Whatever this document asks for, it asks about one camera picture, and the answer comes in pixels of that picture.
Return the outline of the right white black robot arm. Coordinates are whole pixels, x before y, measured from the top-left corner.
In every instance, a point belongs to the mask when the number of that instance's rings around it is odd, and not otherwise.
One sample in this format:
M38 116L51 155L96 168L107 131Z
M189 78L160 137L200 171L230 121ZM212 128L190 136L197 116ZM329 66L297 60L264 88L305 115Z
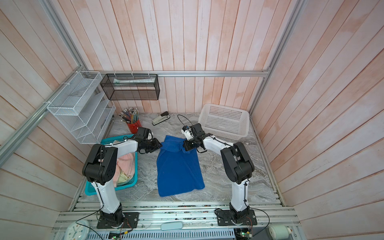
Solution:
M201 124L183 126L181 132L186 137L183 147L186 151L202 148L222 157L225 173L232 182L232 198L229 210L215 210L218 225L241 225L245 221L252 223L252 214L248 203L250 178L255 170L251 157L243 143L228 143L212 134L205 133Z

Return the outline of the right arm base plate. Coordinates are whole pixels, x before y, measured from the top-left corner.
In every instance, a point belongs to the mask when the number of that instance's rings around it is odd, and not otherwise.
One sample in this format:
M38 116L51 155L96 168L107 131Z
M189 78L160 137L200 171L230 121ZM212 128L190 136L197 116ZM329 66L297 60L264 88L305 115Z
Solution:
M234 210L215 209L219 226L256 226L257 219L254 210L236 212Z

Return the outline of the blue towel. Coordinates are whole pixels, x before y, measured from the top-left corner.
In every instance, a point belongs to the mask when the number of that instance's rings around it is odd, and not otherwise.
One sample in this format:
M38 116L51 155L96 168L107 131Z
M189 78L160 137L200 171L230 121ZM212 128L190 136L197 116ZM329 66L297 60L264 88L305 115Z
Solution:
M186 151L184 139L167 135L157 158L158 192L169 197L205 188L197 150Z

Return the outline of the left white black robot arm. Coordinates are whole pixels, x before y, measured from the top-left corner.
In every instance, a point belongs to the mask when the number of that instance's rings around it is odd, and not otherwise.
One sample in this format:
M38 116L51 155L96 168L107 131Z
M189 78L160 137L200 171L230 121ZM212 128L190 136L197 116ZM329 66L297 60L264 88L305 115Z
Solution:
M131 153L153 153L161 147L152 131L142 127L130 138L117 143L93 145L82 173L96 190L101 205L99 229L122 227L127 221L113 184L118 158Z

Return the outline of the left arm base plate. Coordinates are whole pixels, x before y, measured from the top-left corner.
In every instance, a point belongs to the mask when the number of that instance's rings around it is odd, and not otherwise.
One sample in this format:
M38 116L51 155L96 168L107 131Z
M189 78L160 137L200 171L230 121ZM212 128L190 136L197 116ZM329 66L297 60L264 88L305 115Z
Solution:
M97 229L135 229L138 225L138 212L116 212L115 214L106 214L101 212Z

